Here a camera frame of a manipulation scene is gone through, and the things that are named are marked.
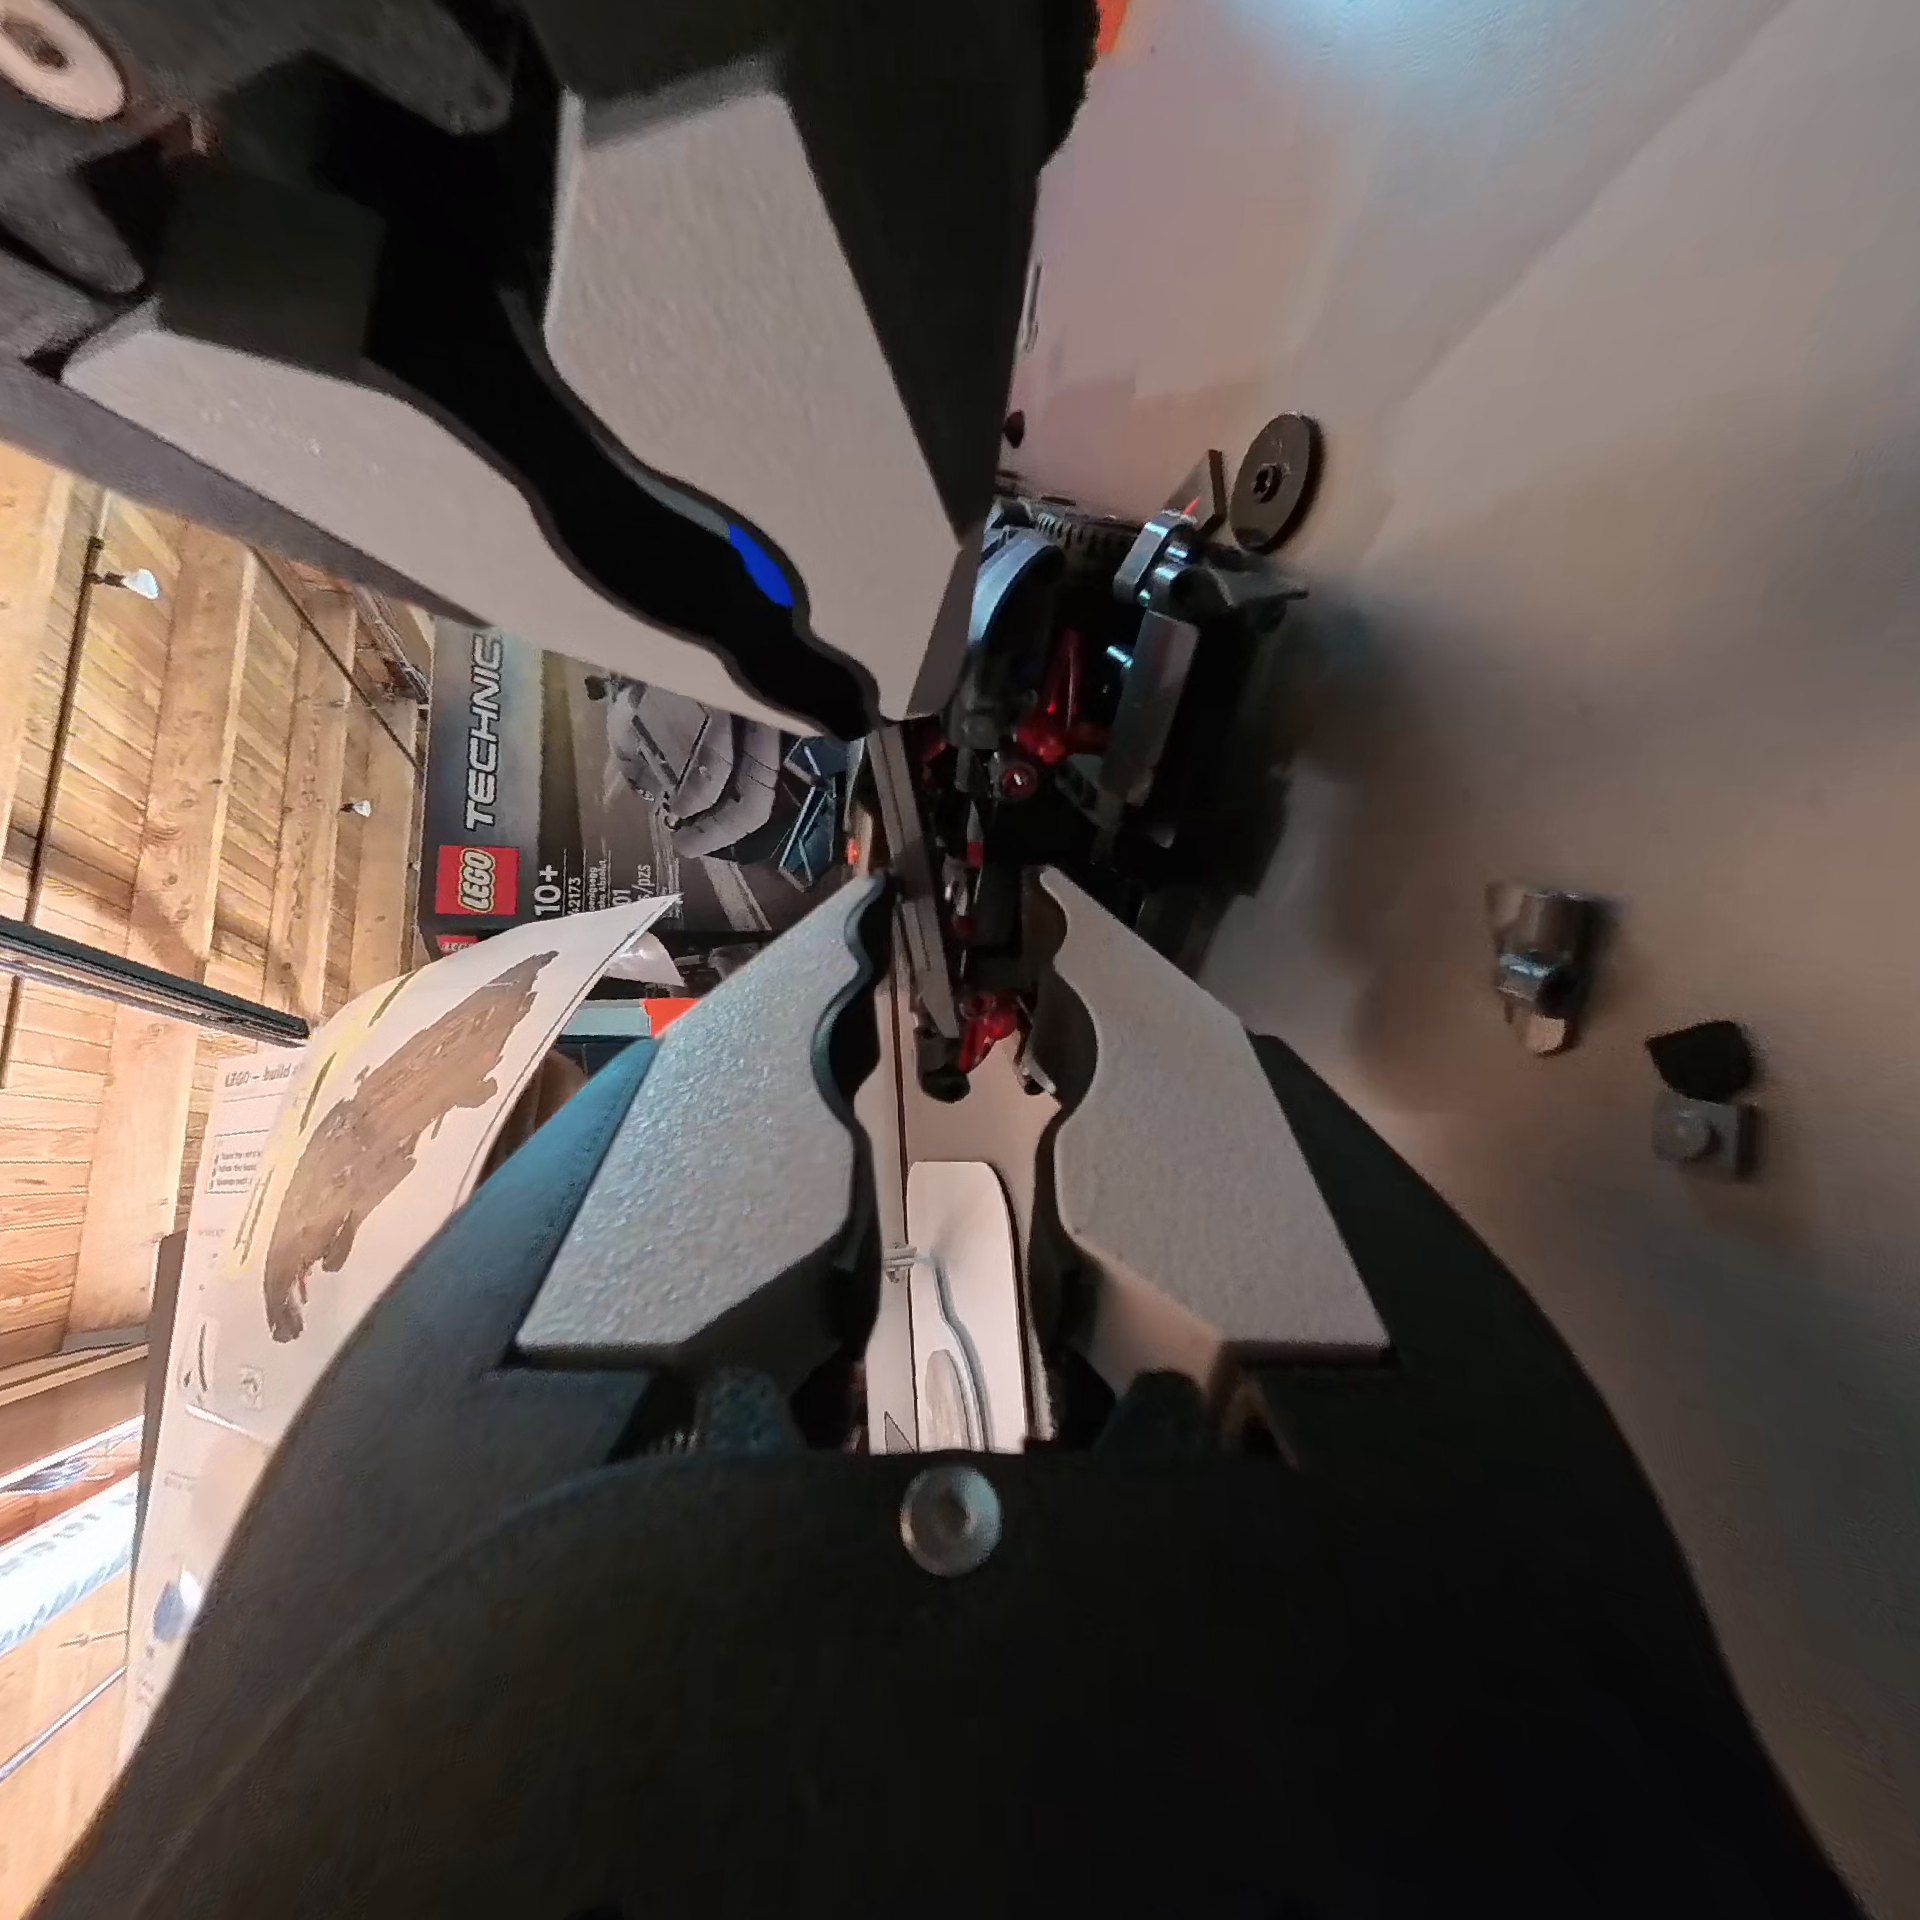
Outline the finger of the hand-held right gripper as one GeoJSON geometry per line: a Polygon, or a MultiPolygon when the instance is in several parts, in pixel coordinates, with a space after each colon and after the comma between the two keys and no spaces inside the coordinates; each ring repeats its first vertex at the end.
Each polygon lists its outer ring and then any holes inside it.
{"type": "Polygon", "coordinates": [[[873,730],[821,662],[798,693],[749,690],[712,639],[616,605],[552,546],[507,472],[420,405],[163,317],[157,302],[72,351],[62,384],[364,560],[539,649],[795,730],[873,730]]]}
{"type": "Polygon", "coordinates": [[[588,611],[502,624],[735,712],[883,723],[934,705],[993,479],[993,83],[669,82],[560,94],[537,338],[641,482],[741,523],[715,560],[636,560],[588,611]]]}

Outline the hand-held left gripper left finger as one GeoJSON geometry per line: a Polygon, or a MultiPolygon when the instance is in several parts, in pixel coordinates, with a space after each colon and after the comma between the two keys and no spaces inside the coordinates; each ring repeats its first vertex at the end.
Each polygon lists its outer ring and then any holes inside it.
{"type": "Polygon", "coordinates": [[[531,1361],[815,1374],[880,1306],[855,1091],[891,882],[846,882],[668,1026],[516,1331],[531,1361]]]}

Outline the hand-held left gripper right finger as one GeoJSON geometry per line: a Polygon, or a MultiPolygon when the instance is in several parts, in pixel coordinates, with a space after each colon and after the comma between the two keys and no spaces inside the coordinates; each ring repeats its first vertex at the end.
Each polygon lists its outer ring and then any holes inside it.
{"type": "Polygon", "coordinates": [[[1390,1331],[1241,1022],[1065,872],[1035,874],[1035,1325],[1113,1394],[1221,1408],[1265,1365],[1375,1365],[1390,1331]]]}

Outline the grey lego car model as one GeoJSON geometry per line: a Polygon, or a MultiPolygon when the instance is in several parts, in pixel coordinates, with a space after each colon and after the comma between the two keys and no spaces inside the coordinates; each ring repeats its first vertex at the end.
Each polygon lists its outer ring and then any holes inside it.
{"type": "MultiPolygon", "coordinates": [[[[1305,590],[1241,550],[1229,520],[1196,533],[1188,470],[1145,519],[1000,493],[959,678],[945,705],[899,723],[940,872],[967,1089],[1032,1024],[1041,867],[1188,973],[1225,903],[1252,889],[1232,733],[1305,590]]],[[[883,862],[868,741],[848,744],[848,835],[870,808],[883,862]]]]}

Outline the lego instruction booklet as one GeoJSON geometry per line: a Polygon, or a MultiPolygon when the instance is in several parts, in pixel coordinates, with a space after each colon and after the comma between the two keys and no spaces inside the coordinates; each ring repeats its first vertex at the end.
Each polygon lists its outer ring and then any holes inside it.
{"type": "Polygon", "coordinates": [[[677,895],[499,933],[222,1079],[129,1581],[121,1760],[243,1506],[348,1336],[483,1181],[566,1018],[677,895]]]}

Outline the dark lego set box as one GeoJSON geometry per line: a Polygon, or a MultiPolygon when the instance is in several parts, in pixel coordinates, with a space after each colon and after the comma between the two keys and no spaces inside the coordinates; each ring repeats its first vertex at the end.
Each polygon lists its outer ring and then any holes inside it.
{"type": "Polygon", "coordinates": [[[417,923],[441,957],[516,926],[662,898],[697,987],[795,926],[856,863],[855,752],[441,616],[417,923]]]}

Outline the small grey lego piece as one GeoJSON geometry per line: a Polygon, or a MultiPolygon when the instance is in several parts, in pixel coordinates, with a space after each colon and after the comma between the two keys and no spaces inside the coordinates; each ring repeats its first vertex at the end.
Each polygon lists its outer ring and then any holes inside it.
{"type": "Polygon", "coordinates": [[[1612,915],[1599,895],[1516,879],[1485,887],[1493,985],[1526,1055],[1550,1057],[1576,1042],[1612,915]]]}

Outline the small dark grey lego plate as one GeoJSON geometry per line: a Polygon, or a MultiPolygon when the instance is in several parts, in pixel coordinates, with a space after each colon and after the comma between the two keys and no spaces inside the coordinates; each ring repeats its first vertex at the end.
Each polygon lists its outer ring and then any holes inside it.
{"type": "Polygon", "coordinates": [[[1760,1154],[1760,1055],[1735,1018],[1705,1018],[1644,1040],[1657,1075],[1647,1139],[1653,1159],[1741,1181],[1760,1154]]]}

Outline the dark round lego disc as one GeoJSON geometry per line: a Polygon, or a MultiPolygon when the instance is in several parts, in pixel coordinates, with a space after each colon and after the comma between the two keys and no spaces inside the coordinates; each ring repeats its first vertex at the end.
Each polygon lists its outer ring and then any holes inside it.
{"type": "Polygon", "coordinates": [[[1271,415],[1239,459],[1229,530],[1244,553],[1276,555],[1305,523],[1323,470],[1320,425],[1305,414],[1271,415]]]}

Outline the white desk stand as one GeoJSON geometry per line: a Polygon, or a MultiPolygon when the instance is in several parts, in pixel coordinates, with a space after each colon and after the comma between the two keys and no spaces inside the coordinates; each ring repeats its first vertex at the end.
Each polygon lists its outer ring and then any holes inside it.
{"type": "Polygon", "coordinates": [[[1017,1225],[984,1161],[921,1161],[864,1352],[875,1455],[1019,1453],[1035,1434],[1017,1225]]]}

